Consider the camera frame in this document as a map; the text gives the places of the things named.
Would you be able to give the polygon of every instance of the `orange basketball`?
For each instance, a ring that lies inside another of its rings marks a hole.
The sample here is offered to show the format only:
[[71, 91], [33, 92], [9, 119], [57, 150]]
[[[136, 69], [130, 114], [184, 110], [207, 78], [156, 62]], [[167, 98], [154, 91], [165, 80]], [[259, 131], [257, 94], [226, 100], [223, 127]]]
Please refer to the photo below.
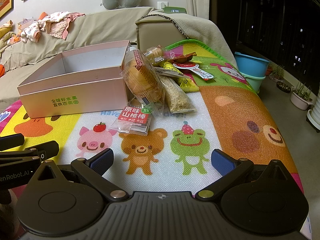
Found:
[[0, 77], [4, 75], [4, 65], [0, 64]]

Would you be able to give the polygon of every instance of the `digital clock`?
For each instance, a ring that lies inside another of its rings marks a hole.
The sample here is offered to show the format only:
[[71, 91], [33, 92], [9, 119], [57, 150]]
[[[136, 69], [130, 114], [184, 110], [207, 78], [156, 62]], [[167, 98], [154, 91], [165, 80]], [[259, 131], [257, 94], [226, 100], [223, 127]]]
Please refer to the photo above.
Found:
[[163, 11], [165, 13], [187, 13], [187, 10], [182, 7], [172, 7], [172, 6], [166, 6], [163, 8]]

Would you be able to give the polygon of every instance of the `clothing pile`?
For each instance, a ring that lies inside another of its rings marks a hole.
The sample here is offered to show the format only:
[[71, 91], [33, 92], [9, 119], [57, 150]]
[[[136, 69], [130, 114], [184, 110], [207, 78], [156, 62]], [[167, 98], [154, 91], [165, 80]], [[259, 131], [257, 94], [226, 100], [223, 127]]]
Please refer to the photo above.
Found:
[[69, 23], [84, 15], [76, 12], [55, 12], [43, 19], [34, 21], [29, 27], [25, 28], [20, 35], [21, 40], [27, 42], [30, 39], [38, 42], [41, 35], [40, 31], [45, 31], [50, 36], [65, 40], [68, 36]]
[[7, 45], [8, 40], [11, 38], [12, 35], [15, 35], [14, 32], [11, 32], [13, 22], [12, 20], [6, 22], [2, 26], [0, 26], [0, 57], [2, 52], [10, 46]]

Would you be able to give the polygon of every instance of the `snack package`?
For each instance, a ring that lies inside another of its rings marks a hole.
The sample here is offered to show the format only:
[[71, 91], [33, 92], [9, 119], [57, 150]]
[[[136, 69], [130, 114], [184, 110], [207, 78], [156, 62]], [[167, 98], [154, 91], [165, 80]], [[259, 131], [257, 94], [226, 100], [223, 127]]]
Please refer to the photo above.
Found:
[[179, 68], [179, 69], [188, 69], [188, 70], [192, 71], [193, 73], [195, 73], [196, 75], [198, 75], [199, 77], [201, 77], [205, 81], [207, 81], [211, 78], [214, 78], [214, 76], [211, 75], [210, 73], [200, 69], [198, 63], [194, 63], [191, 61], [186, 61], [185, 63], [174, 62], [173, 66], [175, 66], [176, 68]]
[[131, 99], [128, 106], [122, 110], [118, 118], [109, 127], [109, 130], [147, 135], [152, 115], [147, 114], [145, 110], [148, 110], [142, 110], [142, 108], [143, 106], [136, 98]]
[[161, 61], [175, 58], [175, 53], [165, 49], [161, 45], [151, 47], [143, 52], [153, 66], [159, 65]]
[[187, 75], [184, 75], [182, 73], [170, 70], [170, 69], [166, 69], [166, 68], [162, 68], [162, 67], [155, 67], [155, 71], [158, 75], [162, 75], [162, 76], [168, 76], [168, 77], [179, 77], [179, 78], [190, 78]]
[[166, 76], [159, 76], [164, 89], [165, 89], [165, 101], [167, 101], [170, 112], [185, 113], [190, 111], [196, 111], [190, 98], [185, 92], [175, 83], [175, 81]]
[[134, 47], [128, 48], [121, 75], [140, 103], [154, 116], [163, 114], [164, 87], [153, 66], [140, 50]]
[[[183, 74], [180, 70], [178, 70], [175, 66], [173, 66], [173, 64], [171, 64], [168, 61], [161, 62], [159, 65], [163, 68], [170, 69]], [[177, 78], [176, 82], [184, 92], [199, 91], [199, 87], [195, 84], [195, 82], [192, 79]]]

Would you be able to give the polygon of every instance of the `cartoon pig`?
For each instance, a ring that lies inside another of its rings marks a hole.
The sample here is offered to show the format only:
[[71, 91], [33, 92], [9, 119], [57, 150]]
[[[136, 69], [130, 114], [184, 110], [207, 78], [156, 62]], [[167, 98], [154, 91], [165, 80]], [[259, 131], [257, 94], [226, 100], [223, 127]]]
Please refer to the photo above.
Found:
[[80, 138], [77, 142], [77, 146], [81, 152], [76, 154], [76, 156], [83, 157], [86, 152], [97, 154], [109, 148], [112, 144], [112, 136], [115, 134], [116, 131], [106, 130], [104, 123], [95, 125], [93, 130], [89, 130], [83, 126], [79, 132]]

